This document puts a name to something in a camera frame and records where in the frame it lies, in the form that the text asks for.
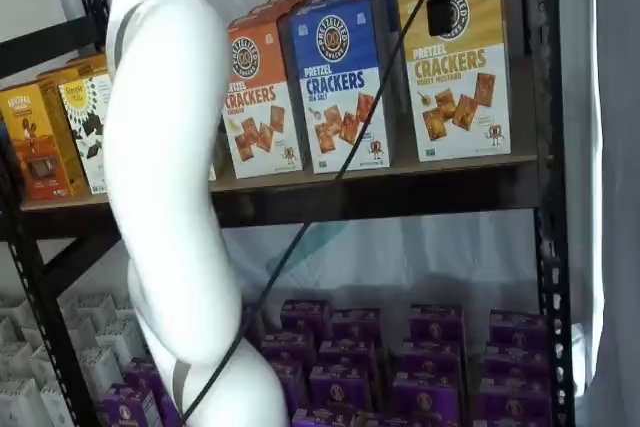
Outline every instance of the white box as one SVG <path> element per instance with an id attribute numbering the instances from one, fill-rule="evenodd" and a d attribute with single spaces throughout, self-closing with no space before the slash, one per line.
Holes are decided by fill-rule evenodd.
<path id="1" fill-rule="evenodd" d="M 111 347 L 118 365 L 124 368 L 134 357 L 144 357 L 144 345 L 136 324 L 130 320 L 112 322 L 96 336 L 101 347 Z"/>
<path id="2" fill-rule="evenodd" d="M 58 86 L 80 160 L 92 194 L 104 194 L 102 131 L 109 98 L 109 74 L 99 74 Z"/>
<path id="3" fill-rule="evenodd" d="M 118 363 L 109 347 L 93 347 L 80 352 L 80 368 L 91 398 L 99 402 L 111 384 L 123 383 Z"/>
<path id="4" fill-rule="evenodd" d="M 16 335 L 16 329 L 13 328 L 11 319 L 3 317 L 0 319 L 0 344 L 6 344 L 7 342 L 17 342 L 18 336 Z"/>
<path id="5" fill-rule="evenodd" d="M 55 369 L 44 346 L 31 355 L 29 365 L 39 387 L 44 387 L 49 382 L 57 382 Z"/>
<path id="6" fill-rule="evenodd" d="M 116 320 L 116 304 L 109 294 L 84 295 L 78 298 L 76 310 L 79 315 L 90 315 L 96 332 Z"/>
<path id="7" fill-rule="evenodd" d="M 398 0 L 404 25 L 417 0 Z M 404 41 L 421 162 L 511 152 L 501 0 L 451 0 L 453 31 L 431 37 L 427 10 Z"/>
<path id="8" fill-rule="evenodd" d="M 4 299 L 4 303 L 0 307 L 0 317 L 9 317 L 15 328 L 36 324 L 36 319 L 33 316 L 31 305 L 29 305 L 29 301 L 27 299 Z"/>
<path id="9" fill-rule="evenodd" d="M 33 377 L 29 359 L 33 349 L 27 342 L 10 342 L 0 345 L 0 376 Z"/>
<path id="10" fill-rule="evenodd" d="M 0 425 L 3 427 L 51 425 L 33 379 L 0 382 Z"/>
<path id="11" fill-rule="evenodd" d="M 22 337 L 24 337 L 25 341 L 29 342 L 33 350 L 36 350 L 42 345 L 42 335 L 37 325 L 23 326 L 20 327 L 20 330 L 22 331 Z"/>
<path id="12" fill-rule="evenodd" d="M 54 427 L 73 427 L 74 423 L 57 382 L 50 382 L 40 391 L 42 403 Z"/>
<path id="13" fill-rule="evenodd" d="M 89 315 L 79 315 L 67 322 L 69 338 L 75 351 L 98 347 L 96 329 Z"/>

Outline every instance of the white robotic arm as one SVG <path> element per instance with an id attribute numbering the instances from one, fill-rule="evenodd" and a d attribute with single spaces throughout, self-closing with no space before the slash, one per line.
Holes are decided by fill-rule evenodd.
<path id="1" fill-rule="evenodd" d="M 131 256 L 132 302 L 184 411 L 240 326 L 241 297 L 207 189 L 228 88 L 227 30 L 204 0 L 113 0 L 107 55 L 109 200 Z M 244 341 L 188 421 L 287 424 L 278 379 Z"/>

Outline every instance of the black cable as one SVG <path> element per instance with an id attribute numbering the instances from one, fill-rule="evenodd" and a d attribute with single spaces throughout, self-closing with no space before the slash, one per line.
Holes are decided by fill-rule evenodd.
<path id="1" fill-rule="evenodd" d="M 384 71 L 384 74 L 382 75 L 382 81 L 380 83 L 380 87 L 378 88 L 378 92 L 376 93 L 376 96 L 373 99 L 373 104 L 371 104 L 371 110 L 369 111 L 369 115 L 367 116 L 367 118 L 363 122 L 362 129 L 360 130 L 360 134 L 358 134 L 358 138 L 356 139 L 355 144 L 351 148 L 351 151 L 349 152 L 349 155 L 347 156 L 346 160 L 344 161 L 344 164 L 342 165 L 342 168 L 340 169 L 340 171 L 338 172 L 336 177 L 333 179 L 333 181 L 337 181 L 337 180 L 342 179 L 342 177 L 344 176 L 345 172 L 347 171 L 347 168 L 349 167 L 349 164 L 351 163 L 351 160 L 353 160 L 353 156 L 356 154 L 356 151 L 358 150 L 358 147 L 360 146 L 360 143 L 362 142 L 362 139 L 364 138 L 364 134 L 367 131 L 367 128 L 369 127 L 369 124 L 371 123 L 371 118 L 373 117 L 373 114 L 374 114 L 374 112 L 376 110 L 376 107 L 378 106 L 378 103 L 380 102 L 380 98 L 382 97 L 382 92 L 384 91 L 387 83 L 389 82 L 389 78 L 391 77 L 391 72 L 393 70 L 394 61 L 395 61 L 396 57 L 398 56 L 398 53 L 400 52 L 400 49 L 402 48 L 402 45 L 404 43 L 404 38 L 407 35 L 407 32 L 409 31 L 409 28 L 411 27 L 411 24 L 413 23 L 413 20 L 416 18 L 416 15 L 418 15 L 418 11 L 420 10 L 420 8 L 424 4 L 424 2 L 425 2 L 425 0 L 418 0 L 418 2 L 416 3 L 415 8 L 411 12 L 411 15 L 409 15 L 409 18 L 407 19 L 407 23 L 404 26 L 404 28 L 402 29 L 402 32 L 400 34 L 400 38 L 398 38 L 398 41 L 396 42 L 395 46 L 393 47 L 393 51 L 391 52 L 391 57 L 389 59 L 389 63 L 387 65 L 387 68 Z M 305 232 L 309 229 L 310 226 L 311 226 L 311 222 L 305 222 L 304 225 L 298 231 L 298 233 L 295 235 L 295 237 L 293 238 L 291 243 L 289 244 L 289 247 L 287 248 L 287 250 L 283 254 L 282 258 L 280 259 L 280 262 L 278 262 L 278 266 L 273 271 L 273 274 L 271 275 L 271 278 L 269 279 L 269 282 L 267 282 L 267 285 L 265 286 L 265 288 L 263 289 L 262 293 L 260 294 L 260 297 L 258 298 L 257 302 L 255 303 L 255 310 L 252 313 L 251 317 L 249 318 L 249 321 L 246 322 L 244 325 L 242 325 L 240 327 L 240 330 L 238 331 L 238 333 L 236 334 L 235 338 L 233 339 L 233 342 L 229 346 L 229 349 L 227 349 L 227 352 L 224 354 L 224 357 L 220 361 L 220 364 L 216 368 L 215 372 L 213 373 L 213 375 L 211 376 L 209 381 L 206 383 L 206 385 L 204 386 L 202 391 L 195 398 L 193 403 L 185 411 L 185 413 L 184 413 L 184 415 L 182 417 L 182 421 L 180 423 L 180 426 L 183 426 L 183 425 L 186 424 L 186 422 L 189 419 L 189 417 L 191 416 L 191 414 L 193 414 L 193 412 L 198 407 L 200 402 L 202 402 L 204 397 L 209 392 L 209 389 L 211 389 L 211 386 L 218 379 L 218 377 L 220 377 L 220 374 L 222 373 L 222 370 L 225 368 L 227 363 L 229 363 L 229 361 L 231 360 L 231 357 L 233 356 L 235 350 L 238 348 L 238 345 L 240 345 L 240 342 L 242 341 L 242 338 L 244 337 L 244 334 L 247 332 L 247 329 L 254 322 L 254 320 L 256 319 L 257 315 L 259 315 L 260 310 L 262 309 L 262 306 L 264 305 L 264 302 L 265 302 L 267 296 L 269 295 L 269 292 L 271 292 L 271 288 L 273 287 L 273 284 L 276 282 L 276 280 L 280 276 L 280 272 L 282 272 L 282 269 L 287 264 L 287 261 L 289 260 L 289 257 L 291 257 L 291 254 L 293 253 L 295 248 L 298 246 L 298 244 L 302 240 L 302 237 L 304 236 Z"/>

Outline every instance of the honey mustard crackers box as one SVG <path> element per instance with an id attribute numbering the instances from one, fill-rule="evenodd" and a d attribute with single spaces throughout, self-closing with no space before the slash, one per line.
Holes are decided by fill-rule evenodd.
<path id="1" fill-rule="evenodd" d="M 398 0 L 406 24 L 418 0 Z M 404 41 L 420 161 L 511 152 L 501 0 L 450 0 L 453 30 L 429 35 L 426 7 Z"/>
<path id="2" fill-rule="evenodd" d="M 287 15 L 269 8 L 229 25 L 232 72 L 222 117 L 238 178 L 304 165 L 300 89 L 287 72 Z"/>

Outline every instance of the cracker box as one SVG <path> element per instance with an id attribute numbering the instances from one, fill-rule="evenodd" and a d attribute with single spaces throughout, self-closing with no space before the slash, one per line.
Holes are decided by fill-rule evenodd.
<path id="1" fill-rule="evenodd" d="M 102 131 L 111 96 L 111 78 L 102 73 L 58 86 L 92 194 L 107 191 Z"/>
<path id="2" fill-rule="evenodd" d="M 536 314 L 494 309 L 489 318 L 489 341 L 546 352 L 545 319 Z"/>
<path id="3" fill-rule="evenodd" d="M 278 376 L 280 384 L 282 384 L 289 415 L 293 415 L 301 407 L 307 407 L 309 405 L 309 392 L 302 363 L 279 360 L 270 362 L 270 364 Z"/>
<path id="4" fill-rule="evenodd" d="M 418 0 L 398 0 L 404 25 Z M 501 0 L 450 0 L 453 30 L 431 37 L 426 7 L 404 40 L 420 161 L 511 152 Z"/>
<path id="5" fill-rule="evenodd" d="M 116 304 L 109 294 L 92 294 L 79 297 L 76 311 L 80 315 L 91 316 L 96 332 L 100 332 L 107 324 L 116 320 Z"/>
<path id="6" fill-rule="evenodd" d="M 277 332 L 260 342 L 260 351 L 267 360 L 297 360 L 310 369 L 317 360 L 311 332 Z"/>
<path id="7" fill-rule="evenodd" d="M 317 342 L 330 339 L 331 306 L 325 300 L 286 300 L 280 310 L 282 328 L 313 332 Z"/>
<path id="8" fill-rule="evenodd" d="M 355 427 L 355 415 L 352 412 L 316 407 L 298 409 L 293 416 L 292 427 Z"/>
<path id="9" fill-rule="evenodd" d="M 0 112 L 29 199 L 67 197 L 84 190 L 82 166 L 54 79 L 44 77 L 0 91 Z"/>
<path id="10" fill-rule="evenodd" d="M 8 317 L 0 318 L 0 344 L 7 342 L 17 342 L 16 330 Z"/>
<path id="11" fill-rule="evenodd" d="M 136 325 L 128 320 L 116 320 L 108 324 L 97 336 L 101 347 L 111 347 L 118 365 L 125 367 L 134 357 L 143 357 L 144 345 Z"/>
<path id="12" fill-rule="evenodd" d="M 436 425 L 461 425 L 458 386 L 444 375 L 398 372 L 393 381 L 393 405 L 395 412 L 437 422 Z"/>
<path id="13" fill-rule="evenodd" d="M 151 391 L 140 391 L 126 384 L 114 384 L 102 399 L 111 424 L 161 427 L 160 414 Z"/>
<path id="14" fill-rule="evenodd" d="M 398 356 L 400 368 L 408 372 L 445 374 L 460 380 L 462 366 L 460 365 L 461 354 L 458 344 L 429 340 L 406 340 L 402 342 Z"/>
<path id="15" fill-rule="evenodd" d="M 498 344 L 487 344 L 483 358 L 487 375 L 543 381 L 549 378 L 549 363 L 541 352 Z"/>
<path id="16" fill-rule="evenodd" d="M 531 419 L 538 427 L 550 426 L 548 381 L 541 383 L 508 377 L 484 377 L 480 382 L 476 418 L 503 422 L 508 422 L 508 419 Z"/>
<path id="17" fill-rule="evenodd" d="M 299 9 L 291 24 L 313 171 L 337 172 L 369 116 L 388 65 L 385 0 L 315 3 Z M 389 167 L 391 96 L 392 89 L 385 89 L 349 170 Z"/>
<path id="18" fill-rule="evenodd" d="M 0 382 L 0 406 L 0 425 L 3 427 L 51 425 L 33 379 Z"/>
<path id="19" fill-rule="evenodd" d="M 309 375 L 313 402 L 329 408 L 371 410 L 367 370 L 346 365 L 316 365 Z"/>
<path id="20" fill-rule="evenodd" d="M 337 338 L 370 338 L 376 347 L 382 346 L 380 309 L 334 310 L 331 315 L 331 328 Z"/>
<path id="21" fill-rule="evenodd" d="M 287 13 L 269 9 L 229 25 L 232 72 L 222 117 L 238 178 L 302 170 L 305 162 Z"/>
<path id="22" fill-rule="evenodd" d="M 40 390 L 40 397 L 53 427 L 70 427 L 74 425 L 58 382 L 49 382 L 43 386 L 42 390 Z"/>
<path id="23" fill-rule="evenodd" d="M 27 342 L 0 345 L 0 377 L 33 377 L 29 358 L 33 349 Z"/>
<path id="24" fill-rule="evenodd" d="M 93 347 L 80 352 L 80 370 L 91 398 L 98 402 L 112 384 L 122 383 L 122 374 L 113 352 L 108 347 Z"/>

